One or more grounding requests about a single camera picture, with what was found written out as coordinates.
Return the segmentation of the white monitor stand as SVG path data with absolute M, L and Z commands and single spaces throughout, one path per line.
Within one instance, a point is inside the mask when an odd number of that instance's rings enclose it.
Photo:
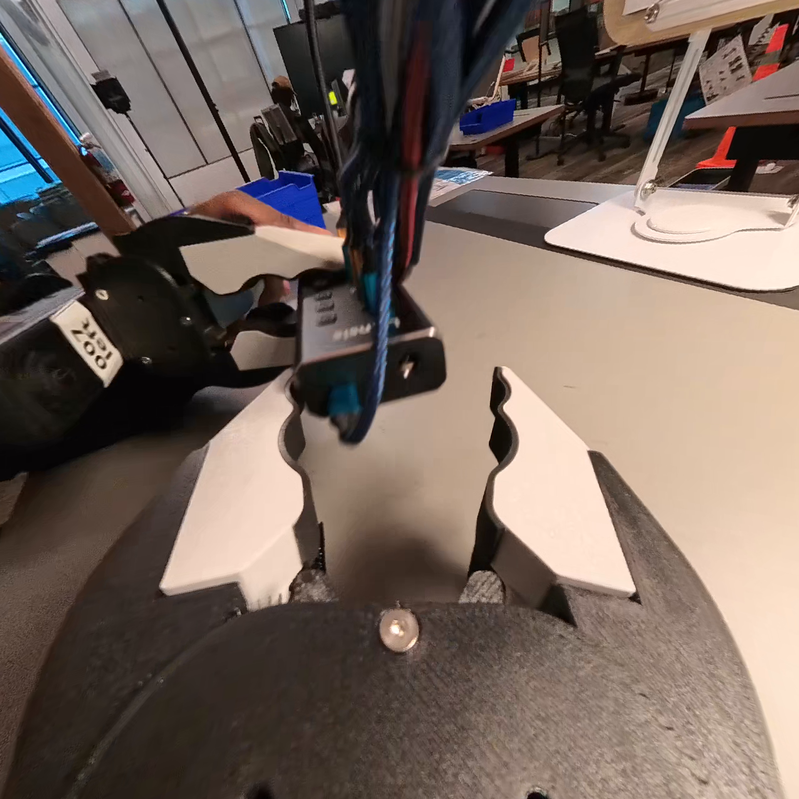
M 634 191 L 550 230 L 546 243 L 744 293 L 797 289 L 797 195 L 661 188 L 656 182 L 710 30 L 688 40 Z

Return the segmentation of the blue plastic bin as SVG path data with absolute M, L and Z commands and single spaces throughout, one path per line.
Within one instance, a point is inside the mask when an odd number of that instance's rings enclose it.
M 496 101 L 466 112 L 459 120 L 459 132 L 465 136 L 489 133 L 514 119 L 514 98 Z
M 274 179 L 261 177 L 238 190 L 306 225 L 326 228 L 312 174 L 280 171 Z

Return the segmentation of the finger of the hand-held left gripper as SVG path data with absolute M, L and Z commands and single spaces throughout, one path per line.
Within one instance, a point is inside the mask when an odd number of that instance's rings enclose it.
M 345 268 L 344 242 L 317 230 L 256 227 L 251 234 L 180 247 L 191 277 L 217 295 L 240 292 L 253 280 L 295 280 L 304 273 Z
M 247 329 L 240 331 L 233 340 L 233 361 L 241 372 L 275 367 L 282 370 L 294 364 L 295 348 L 294 335 Z

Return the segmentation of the black computer monitor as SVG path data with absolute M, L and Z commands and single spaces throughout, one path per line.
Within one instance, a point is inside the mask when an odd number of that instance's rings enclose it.
M 346 110 L 348 87 L 345 73 L 355 67 L 350 38 L 342 14 L 316 16 L 317 40 L 325 86 L 333 112 L 339 116 Z M 299 110 L 304 117 L 322 116 L 324 106 L 311 56 L 308 35 L 303 22 L 294 22 L 273 30 L 283 57 Z

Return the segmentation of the dark wooden table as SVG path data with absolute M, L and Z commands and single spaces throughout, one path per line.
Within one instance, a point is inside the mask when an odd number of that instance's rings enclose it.
M 726 191 L 745 193 L 761 161 L 797 161 L 798 62 L 688 115 L 689 130 L 735 128 Z

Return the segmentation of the black mesh office chair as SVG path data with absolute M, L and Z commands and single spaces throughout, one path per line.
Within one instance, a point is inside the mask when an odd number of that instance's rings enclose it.
M 621 148 L 630 147 L 630 135 L 623 126 L 614 127 L 612 119 L 617 95 L 640 74 L 622 72 L 622 46 L 599 54 L 597 18 L 586 7 L 556 17 L 554 28 L 561 56 L 558 97 L 563 101 L 556 163 L 563 166 L 566 155 L 580 144 L 603 162 L 610 140 Z

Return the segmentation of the printed paper sheets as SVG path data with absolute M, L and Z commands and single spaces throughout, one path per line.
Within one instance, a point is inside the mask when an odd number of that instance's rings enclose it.
M 463 194 L 474 183 L 493 173 L 484 169 L 442 167 L 435 171 L 432 189 L 428 200 L 429 207 L 435 207 L 455 196 Z

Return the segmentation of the wooden office desk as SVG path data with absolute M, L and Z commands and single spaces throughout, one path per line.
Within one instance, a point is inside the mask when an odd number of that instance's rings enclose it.
M 504 146 L 504 175 L 519 177 L 519 145 L 533 134 L 540 133 L 545 122 L 562 115 L 564 104 L 547 105 L 533 109 L 521 109 L 514 113 L 513 119 L 487 132 L 464 134 L 456 130 L 445 156 L 445 165 L 453 158 L 475 155 L 489 145 Z

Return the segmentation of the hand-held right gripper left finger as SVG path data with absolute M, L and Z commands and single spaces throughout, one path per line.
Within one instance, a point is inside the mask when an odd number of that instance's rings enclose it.
M 159 589 L 236 586 L 249 611 L 289 603 L 324 534 L 308 474 L 293 371 L 278 374 L 207 445 Z

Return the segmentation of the black floor lamp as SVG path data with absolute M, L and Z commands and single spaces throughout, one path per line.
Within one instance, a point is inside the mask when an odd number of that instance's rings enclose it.
M 196 66 L 194 58 L 193 58 L 193 56 L 190 53 L 189 47 L 186 45 L 185 39 L 181 35 L 181 32 L 180 32 L 178 26 L 176 25 L 174 16 L 172 15 L 170 9 L 168 8 L 167 2 L 165 2 L 165 1 L 155 1 L 155 3 L 157 5 L 161 15 L 164 18 L 165 24 L 168 26 L 169 31 L 170 31 L 171 35 L 173 36 L 173 38 L 174 38 L 175 44 L 176 44 L 177 48 L 179 49 L 179 51 L 180 51 L 180 53 L 182 55 L 182 58 L 183 58 L 183 60 L 184 60 L 184 62 L 186 64 L 190 74 L 192 75 L 192 78 L 193 78 L 193 80 L 194 80 L 194 82 L 196 84 L 196 87 L 198 88 L 198 90 L 199 90 L 199 92 L 201 94 L 201 97 L 202 97 L 202 99 L 203 99 L 203 101 L 204 101 L 204 103 L 205 103 L 205 105 L 206 105 L 206 107 L 207 107 L 207 109 L 208 109 L 213 121 L 214 121 L 214 124 L 216 125 L 216 127 L 217 127 L 217 129 L 218 129 L 218 131 L 219 131 L 219 133 L 221 135 L 221 138 L 222 138 L 223 142 L 225 143 L 225 146 L 226 146 L 230 156 L 233 158 L 233 162 L 234 162 L 236 168 L 238 169 L 243 181 L 245 183 L 250 182 L 250 178 L 249 178 L 250 176 L 248 174 L 248 171 L 245 168 L 245 164 L 242 161 L 241 156 L 239 155 L 239 152 L 238 152 L 238 150 L 237 150 L 237 148 L 236 148 L 236 146 L 235 146 L 235 144 L 233 142 L 233 138 L 230 136 L 229 131 L 226 128 L 225 123 L 222 120 L 222 117 L 220 115 L 219 109 L 217 108 L 214 99 L 212 98 L 211 94 L 208 91 L 208 87 L 205 84 L 205 81 L 204 81 L 204 79 L 203 79 L 203 77 L 201 75 L 201 72 L 199 71 L 199 69 Z

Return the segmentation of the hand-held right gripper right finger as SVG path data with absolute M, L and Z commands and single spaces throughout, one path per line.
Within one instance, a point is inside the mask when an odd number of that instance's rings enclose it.
M 534 608 L 555 589 L 630 600 L 636 587 L 591 451 L 509 368 L 494 368 L 489 447 L 468 574 L 491 571 Z

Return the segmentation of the orange traffic cone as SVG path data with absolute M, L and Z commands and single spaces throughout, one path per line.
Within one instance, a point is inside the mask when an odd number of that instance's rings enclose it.
M 734 140 L 737 128 L 730 126 L 725 131 L 714 155 L 696 164 L 697 170 L 731 170 L 736 165 L 736 160 L 729 158 L 730 147 Z

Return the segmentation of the black wall sensor box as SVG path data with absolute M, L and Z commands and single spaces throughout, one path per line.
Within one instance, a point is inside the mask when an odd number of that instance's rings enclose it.
M 91 88 L 103 107 L 115 114 L 128 116 L 132 103 L 119 79 L 105 69 L 94 72 L 91 77 Z

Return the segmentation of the slim black USB hub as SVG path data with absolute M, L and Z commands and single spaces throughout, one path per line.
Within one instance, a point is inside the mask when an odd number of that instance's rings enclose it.
M 380 402 L 440 388 L 447 377 L 444 342 L 405 288 L 392 298 Z M 354 424 L 367 407 L 378 323 L 343 281 L 301 285 L 295 384 L 306 408 Z

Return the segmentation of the wooden post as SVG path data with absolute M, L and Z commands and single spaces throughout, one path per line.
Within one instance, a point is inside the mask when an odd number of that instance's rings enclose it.
M 32 85 L 1 51 L 1 106 L 107 237 L 130 233 L 135 226 L 79 155 Z

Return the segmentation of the red fire extinguisher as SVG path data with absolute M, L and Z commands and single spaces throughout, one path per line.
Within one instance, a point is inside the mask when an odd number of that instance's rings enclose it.
M 83 145 L 82 159 L 118 207 L 133 207 L 134 195 L 130 193 L 122 175 L 102 148 Z

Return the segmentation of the blue braided cable teal plug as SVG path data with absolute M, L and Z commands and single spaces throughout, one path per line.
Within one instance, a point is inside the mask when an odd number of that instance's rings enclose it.
M 334 386 L 328 395 L 328 418 L 348 445 L 360 444 L 369 433 L 384 397 L 387 355 L 392 325 L 392 268 L 395 246 L 396 218 L 381 222 L 378 237 L 375 277 L 365 275 L 365 288 L 371 286 L 373 315 L 373 360 L 368 373 L 365 399 L 361 399 L 356 384 Z

